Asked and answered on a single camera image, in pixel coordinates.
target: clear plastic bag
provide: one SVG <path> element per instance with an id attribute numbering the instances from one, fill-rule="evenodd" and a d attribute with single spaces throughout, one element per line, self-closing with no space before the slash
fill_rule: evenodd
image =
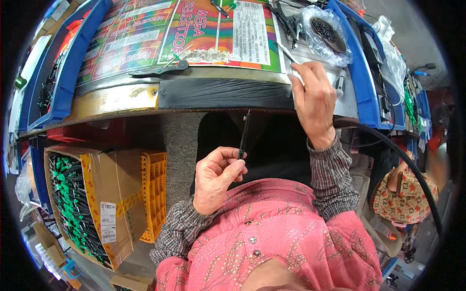
<path id="1" fill-rule="evenodd" d="M 403 81 L 406 75 L 406 64 L 400 52 L 390 43 L 392 35 L 395 34 L 390 24 L 391 20 L 381 15 L 378 21 L 372 26 L 377 31 L 377 35 L 384 47 L 385 60 L 380 68 L 380 73 L 382 77 L 395 88 L 400 96 L 400 102 L 393 104 L 393 106 L 397 106 L 404 101 Z"/>
<path id="2" fill-rule="evenodd" d="M 311 20 L 314 18 L 320 18 L 323 21 L 329 23 L 333 29 L 343 39 L 345 45 L 348 37 L 343 33 L 343 28 L 340 24 L 338 16 L 333 14 L 332 10 L 322 10 L 316 5 L 310 5 L 302 11 L 302 22 L 304 25 L 304 31 L 306 32 L 306 40 L 308 42 L 309 49 L 312 53 L 321 56 L 325 62 L 334 67 L 347 67 L 348 64 L 353 63 L 353 54 L 350 48 L 346 45 L 346 51 L 342 54 L 335 53 L 328 45 L 323 41 L 322 37 L 317 35 L 312 29 Z"/>
<path id="3" fill-rule="evenodd" d="M 16 193 L 16 197 L 21 203 L 29 204 L 29 193 L 31 193 L 31 190 L 37 192 L 35 190 L 31 155 L 29 154 L 26 156 L 26 163 L 21 169 L 20 175 L 16 178 L 14 191 Z"/>

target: white plastic bag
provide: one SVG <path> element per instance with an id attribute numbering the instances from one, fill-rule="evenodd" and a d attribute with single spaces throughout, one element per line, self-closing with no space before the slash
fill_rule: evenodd
<path id="1" fill-rule="evenodd" d="M 314 17 L 320 18 L 327 23 L 329 23 L 333 29 L 340 35 L 343 39 L 345 45 L 347 41 L 347 36 L 343 33 L 343 28 L 340 24 L 340 19 L 338 16 L 333 14 L 332 10 L 325 9 L 322 10 L 316 5 L 310 5 L 303 9 L 302 11 L 302 22 L 304 25 L 304 31 L 306 32 L 306 41 L 308 43 L 309 49 L 312 53 L 318 54 L 321 56 L 328 64 L 334 67 L 347 67 L 348 64 L 353 63 L 353 54 L 351 53 L 350 48 L 346 45 L 346 51 L 342 54 L 335 53 L 328 45 L 323 41 L 322 37 L 317 35 L 312 29 L 311 19 Z"/>
<path id="2" fill-rule="evenodd" d="M 380 73 L 382 77 L 395 88 L 400 96 L 400 102 L 393 105 L 397 106 L 404 101 L 403 81 L 406 75 L 406 64 L 400 52 L 390 44 L 391 37 L 395 34 L 390 24 L 391 20 L 385 15 L 381 15 L 378 21 L 372 26 L 375 31 L 378 31 L 377 35 L 384 47 L 385 60 L 380 68 Z"/>

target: right hand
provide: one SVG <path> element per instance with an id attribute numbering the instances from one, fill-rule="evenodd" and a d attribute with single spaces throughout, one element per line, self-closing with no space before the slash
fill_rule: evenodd
<path id="1" fill-rule="evenodd" d="M 233 181 L 243 181 L 247 173 L 244 160 L 238 159 L 238 149 L 218 147 L 196 164 L 194 199 L 192 204 L 202 215 L 211 215 L 226 200 L 226 191 Z"/>
<path id="2" fill-rule="evenodd" d="M 295 108 L 299 121 L 315 149 L 328 148 L 335 139 L 333 111 L 336 90 L 330 84 L 325 70 L 319 62 L 292 64 L 304 82 L 288 75 L 295 95 Z"/>

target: gray carpet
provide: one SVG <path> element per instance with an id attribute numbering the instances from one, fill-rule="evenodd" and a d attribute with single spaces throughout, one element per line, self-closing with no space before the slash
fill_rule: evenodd
<path id="1" fill-rule="evenodd" d="M 162 115 L 162 132 L 167 152 L 167 211 L 189 198 L 196 168 L 199 122 L 205 113 Z"/>

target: wrist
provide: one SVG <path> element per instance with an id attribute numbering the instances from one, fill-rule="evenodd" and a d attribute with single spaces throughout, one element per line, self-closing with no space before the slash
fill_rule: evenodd
<path id="1" fill-rule="evenodd" d="M 333 141 L 335 140 L 335 135 L 335 128 L 330 126 L 327 132 L 323 135 L 315 136 L 308 134 L 308 137 L 314 149 L 322 150 L 332 145 Z"/>
<path id="2" fill-rule="evenodd" d="M 197 199 L 197 195 L 194 194 L 194 199 L 192 200 L 192 206 L 194 207 L 194 209 L 199 213 L 199 214 L 202 214 L 202 215 L 205 215 L 205 216 L 209 216 L 211 215 L 212 213 L 214 213 L 215 211 L 211 211 L 209 209 L 205 209 L 204 207 L 202 207 L 203 203 L 199 203 L 198 202 L 198 199 Z"/>

